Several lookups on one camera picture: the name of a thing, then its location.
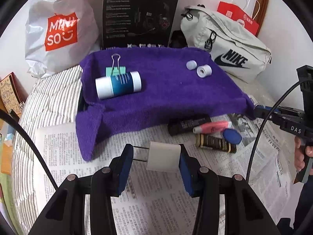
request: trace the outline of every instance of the blue foam pad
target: blue foam pad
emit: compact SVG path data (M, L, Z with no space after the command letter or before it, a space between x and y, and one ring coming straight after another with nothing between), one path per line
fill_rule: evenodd
M191 174L188 170L186 161L182 155L180 155L180 159L179 159L179 170L180 170L180 174L182 175L185 190L190 196L192 196L194 191L192 188Z
M242 140L242 136L240 135L240 133L231 128L225 129L223 131L223 137L227 142L234 145L240 144Z
M131 146L128 148L123 168L119 174L119 185L118 185L118 189L117 189L118 195L121 195L121 193L125 190L129 171L130 171L131 164L133 161L133 157L134 157L134 149Z

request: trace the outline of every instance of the hand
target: hand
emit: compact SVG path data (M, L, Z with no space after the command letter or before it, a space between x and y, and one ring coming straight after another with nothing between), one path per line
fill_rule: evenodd
M306 147L306 155L309 157L313 157L313 147ZM297 172L301 171L305 164L304 164L304 154L301 151L301 140L299 137L295 137L295 168Z

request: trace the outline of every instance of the black cable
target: black cable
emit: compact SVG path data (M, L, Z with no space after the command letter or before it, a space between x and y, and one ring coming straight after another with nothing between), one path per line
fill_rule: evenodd
M4 219L1 212L0 212L0 234L2 234L2 235L15 235L15 232L9 226L7 221Z
M24 129L16 122L10 115L5 113L3 110L0 109L0 119L3 119L6 123L8 123L10 126L12 126L27 142L27 144L30 146L34 154L37 156L41 166L43 167L44 171L46 172L48 178L50 179L50 182L52 183L55 190L58 189L57 184L54 181L53 176L50 173L50 170L48 169L46 163L44 162L44 159L42 158L41 154L39 153L38 149L36 148L35 144L32 142L31 138L28 136L27 132L24 131Z
M291 93L292 90L294 90L298 85L300 85L303 82L307 82L307 81L312 81L312 80L303 80L303 81L298 81L297 83L295 83L291 88L289 88L286 93L283 94L283 96L274 104L274 106L272 107L272 109L270 110L270 112L267 114L266 118L263 120L260 129L258 131L258 134L256 135L255 138L255 142L253 144L253 148L251 151L251 155L250 155L250 160L249 160L249 164L248 164L248 170L247 170L247 176L246 176L246 181L247 183L249 183L249 177L250 177L250 172L251 172L251 167L252 167L252 161L253 161L253 157L255 154L255 150L256 150L256 146L258 145L259 139L261 137L263 128L265 126L265 123L267 122L267 120L269 119L270 115L273 113L273 111L279 106L279 104L281 104L281 102L287 97L288 94Z

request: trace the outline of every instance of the orange logo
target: orange logo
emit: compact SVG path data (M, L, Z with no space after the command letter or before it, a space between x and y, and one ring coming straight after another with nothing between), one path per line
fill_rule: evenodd
M67 16L55 15L48 18L48 29L44 40L46 51L76 43L77 21L75 12Z

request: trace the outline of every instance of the cardboard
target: cardboard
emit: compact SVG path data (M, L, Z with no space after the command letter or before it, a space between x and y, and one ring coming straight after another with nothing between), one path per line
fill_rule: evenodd
M103 48L167 47L178 0L103 0Z

